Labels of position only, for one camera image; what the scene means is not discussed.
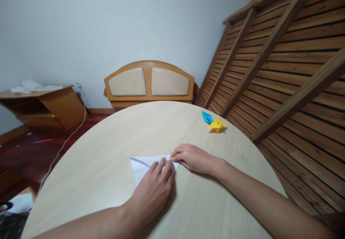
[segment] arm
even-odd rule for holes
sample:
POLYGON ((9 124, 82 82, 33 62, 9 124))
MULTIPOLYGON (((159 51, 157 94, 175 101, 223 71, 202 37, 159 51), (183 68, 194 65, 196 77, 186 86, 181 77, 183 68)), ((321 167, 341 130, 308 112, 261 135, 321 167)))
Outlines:
POLYGON ((171 161, 154 162, 132 197, 120 207, 108 208, 73 220, 37 236, 43 238, 133 238, 163 209, 170 194, 171 161))
POLYGON ((283 195, 196 146, 180 144, 170 159, 180 160, 191 171, 216 177, 274 238, 336 238, 283 195))

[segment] cushioned panel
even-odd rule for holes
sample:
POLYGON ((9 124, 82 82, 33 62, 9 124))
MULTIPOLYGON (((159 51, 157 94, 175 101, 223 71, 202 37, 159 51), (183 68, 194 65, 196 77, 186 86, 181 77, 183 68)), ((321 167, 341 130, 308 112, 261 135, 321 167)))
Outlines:
POLYGON ((111 94, 114 96, 146 95, 144 69, 127 70, 109 80, 111 94))
POLYGON ((190 80, 167 69, 152 68, 152 95, 188 95, 190 80))

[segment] white wall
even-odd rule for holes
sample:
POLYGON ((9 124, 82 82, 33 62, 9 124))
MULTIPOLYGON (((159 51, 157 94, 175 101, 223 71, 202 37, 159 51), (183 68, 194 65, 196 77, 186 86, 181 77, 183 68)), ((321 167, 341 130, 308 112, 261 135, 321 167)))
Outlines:
MULTIPOLYGON (((224 26, 250 0, 0 0, 0 90, 32 79, 81 83, 89 108, 111 108, 103 79, 161 60, 200 86, 224 26)), ((0 108, 0 133, 20 125, 0 108)))

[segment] wooden bed frame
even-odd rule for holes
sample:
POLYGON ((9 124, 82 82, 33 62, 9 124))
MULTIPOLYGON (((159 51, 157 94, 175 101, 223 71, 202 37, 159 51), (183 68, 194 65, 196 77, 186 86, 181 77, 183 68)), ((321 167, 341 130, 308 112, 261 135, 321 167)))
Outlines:
POLYGON ((152 102, 152 101, 179 101, 185 103, 192 103, 193 95, 199 90, 199 87, 194 82, 194 77, 189 75, 188 73, 184 72, 180 68, 171 65, 166 62, 162 61, 154 61, 154 60, 144 60, 144 61, 136 61, 130 64, 127 64, 114 73, 110 74, 104 79, 105 83, 105 90, 104 95, 108 98, 111 103, 111 106, 114 108, 115 111, 119 111, 126 107, 130 107, 136 104, 145 103, 145 102, 152 102), (123 96, 114 96, 112 95, 109 81, 114 78, 115 76, 124 73, 128 70, 143 68, 144 72, 144 79, 145 79, 145 86, 146 86, 146 95, 123 95, 123 96), (186 77, 190 80, 188 94, 187 95, 152 95, 152 68, 157 69, 165 69, 170 70, 174 73, 177 73, 183 77, 186 77))

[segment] forearm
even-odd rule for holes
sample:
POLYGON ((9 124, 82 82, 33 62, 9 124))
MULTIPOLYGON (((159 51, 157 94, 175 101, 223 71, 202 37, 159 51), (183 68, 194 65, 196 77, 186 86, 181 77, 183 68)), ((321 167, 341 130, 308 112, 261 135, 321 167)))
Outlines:
POLYGON ((125 203, 75 219, 36 238, 133 238, 142 227, 125 203))
POLYGON ((284 196, 217 158, 210 174, 224 184, 274 238, 333 238, 335 235, 284 196))

